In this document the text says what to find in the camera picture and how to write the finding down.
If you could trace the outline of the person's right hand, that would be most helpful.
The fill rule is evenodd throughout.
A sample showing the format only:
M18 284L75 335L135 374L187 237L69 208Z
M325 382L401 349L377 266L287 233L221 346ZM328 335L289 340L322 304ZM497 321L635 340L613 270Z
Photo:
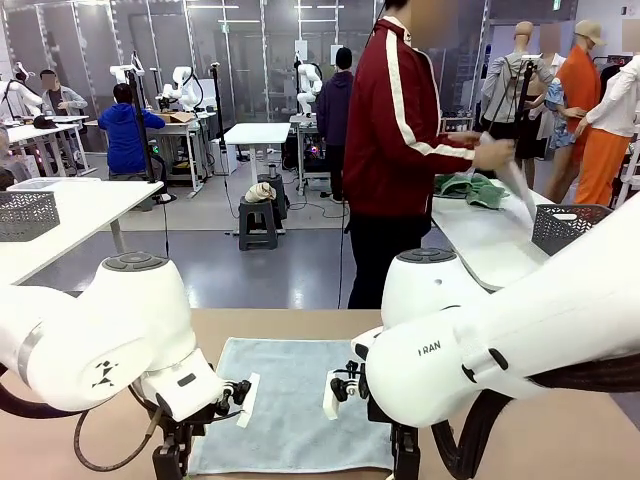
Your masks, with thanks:
M474 150L472 165L480 170L498 170L508 164L515 153L512 140L496 140L479 144Z

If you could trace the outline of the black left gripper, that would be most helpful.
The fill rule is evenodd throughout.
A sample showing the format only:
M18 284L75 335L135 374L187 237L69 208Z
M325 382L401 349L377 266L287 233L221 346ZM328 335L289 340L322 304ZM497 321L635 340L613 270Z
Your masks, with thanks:
M165 412L160 414L158 426L163 432L163 443L152 454L157 480L187 477L193 437L204 436L205 426L212 419L208 409L202 409L182 421L174 420Z

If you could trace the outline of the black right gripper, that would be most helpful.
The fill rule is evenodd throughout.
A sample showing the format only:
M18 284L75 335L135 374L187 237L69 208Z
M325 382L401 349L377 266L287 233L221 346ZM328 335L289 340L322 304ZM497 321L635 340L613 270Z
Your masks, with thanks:
M388 417L374 399L367 402L368 419L372 422L387 423L391 426L392 473L389 479L418 480L421 452L418 429L397 423Z

